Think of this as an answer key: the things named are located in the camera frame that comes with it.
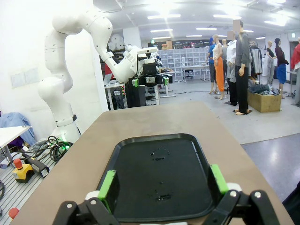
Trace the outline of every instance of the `blue jacket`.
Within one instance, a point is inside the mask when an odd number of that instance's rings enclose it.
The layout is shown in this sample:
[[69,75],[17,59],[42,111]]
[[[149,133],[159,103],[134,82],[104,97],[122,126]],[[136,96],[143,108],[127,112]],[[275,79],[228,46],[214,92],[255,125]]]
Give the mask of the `blue jacket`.
[[[0,128],[17,127],[17,126],[31,126],[29,121],[18,112],[10,112],[0,117]],[[34,140],[33,129],[30,128],[25,133],[21,134],[20,137],[28,144],[33,145]]]

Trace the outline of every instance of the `ceiling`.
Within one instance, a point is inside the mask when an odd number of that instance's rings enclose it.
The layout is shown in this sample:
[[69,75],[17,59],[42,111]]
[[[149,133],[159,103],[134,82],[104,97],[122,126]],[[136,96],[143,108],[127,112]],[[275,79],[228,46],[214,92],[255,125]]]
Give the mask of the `ceiling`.
[[[139,27],[141,40],[150,41],[154,37],[171,36],[173,40],[191,39],[186,35],[203,35],[198,39],[209,38],[213,34],[227,35],[232,30],[232,19],[215,18],[214,14],[239,15],[244,29],[253,30],[250,38],[300,30],[300,0],[286,0],[285,3],[269,3],[258,0],[247,6],[251,0],[94,0],[94,5],[106,13],[114,31],[129,27]],[[271,13],[270,10],[282,10]],[[160,14],[181,14],[179,18],[151,19],[147,16]],[[283,21],[285,26],[276,26],[264,21]],[[197,27],[214,27],[217,30],[196,30]],[[173,29],[151,33],[150,30]]]

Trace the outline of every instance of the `chair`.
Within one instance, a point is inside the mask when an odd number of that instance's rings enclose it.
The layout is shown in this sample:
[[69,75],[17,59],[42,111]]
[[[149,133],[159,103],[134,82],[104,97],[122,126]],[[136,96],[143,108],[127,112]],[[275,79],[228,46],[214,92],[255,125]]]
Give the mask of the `chair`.
[[194,70],[192,70],[192,69],[186,69],[186,70],[183,70],[184,73],[187,73],[187,75],[185,76],[185,78],[189,78],[189,77],[190,77],[191,79],[194,78],[194,76],[190,76],[190,75],[189,75],[189,73],[190,73],[190,72],[193,72],[193,71],[194,71]]

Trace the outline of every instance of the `pillar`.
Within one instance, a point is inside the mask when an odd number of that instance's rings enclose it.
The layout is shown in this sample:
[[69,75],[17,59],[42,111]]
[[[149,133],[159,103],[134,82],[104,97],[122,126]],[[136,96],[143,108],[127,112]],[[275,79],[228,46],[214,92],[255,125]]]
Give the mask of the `pillar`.
[[141,36],[138,27],[123,29],[123,37],[125,45],[135,45],[139,48],[142,48]]

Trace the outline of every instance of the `mannequin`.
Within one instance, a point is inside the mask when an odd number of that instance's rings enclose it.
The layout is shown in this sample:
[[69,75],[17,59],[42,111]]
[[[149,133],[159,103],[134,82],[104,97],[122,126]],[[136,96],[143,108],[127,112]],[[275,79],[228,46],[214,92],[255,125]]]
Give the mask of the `mannequin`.
[[227,48],[228,48],[228,45],[227,45],[227,40],[226,39],[222,39],[222,45],[223,45],[222,46],[222,51],[223,51],[222,59],[223,59],[224,82],[225,82],[226,77],[228,77],[228,74],[227,74]]
[[244,23],[240,21],[240,32],[237,36],[235,78],[238,93],[239,108],[234,110],[236,115],[247,115],[248,110],[248,74],[250,63],[250,48],[248,34],[244,32]]
[[274,59],[277,57],[274,55],[274,53],[271,50],[272,42],[268,41],[268,48],[267,48],[267,84],[272,85],[273,84],[273,76],[274,76]]
[[299,44],[295,47],[292,55],[291,69],[297,72],[295,103],[300,105],[300,37],[298,38],[298,42]]
[[216,43],[216,46],[212,50],[214,53],[214,65],[216,69],[216,81],[217,81],[217,86],[221,92],[221,97],[219,100],[223,100],[224,98],[224,67],[223,67],[223,60],[222,60],[222,45],[219,41],[219,36],[218,34],[215,34],[213,37],[214,42]]
[[[208,93],[209,95],[214,91],[214,83],[216,83],[216,69],[214,66],[214,60],[213,60],[213,52],[212,50],[214,49],[214,47],[216,46],[216,43],[214,42],[213,38],[210,38],[210,49],[208,51],[208,55],[206,58],[206,63],[208,63],[209,61],[209,65],[210,65],[210,82],[211,82],[211,89],[210,92]],[[218,91],[217,89],[217,83],[216,83],[216,90],[214,91],[214,93],[216,94]]]
[[235,34],[234,38],[231,42],[229,42],[229,46],[227,48],[227,63],[228,63],[228,73],[229,77],[229,96],[230,96],[230,104],[236,106],[238,104],[238,93],[236,91],[236,83],[235,83],[235,57],[236,57],[236,39]]
[[281,40],[279,38],[275,39],[276,48],[275,53],[277,56],[277,78],[279,80],[279,90],[280,94],[282,95],[282,99],[285,97],[283,96],[283,84],[286,81],[286,64],[289,65],[289,62],[285,60],[285,53],[281,49]]

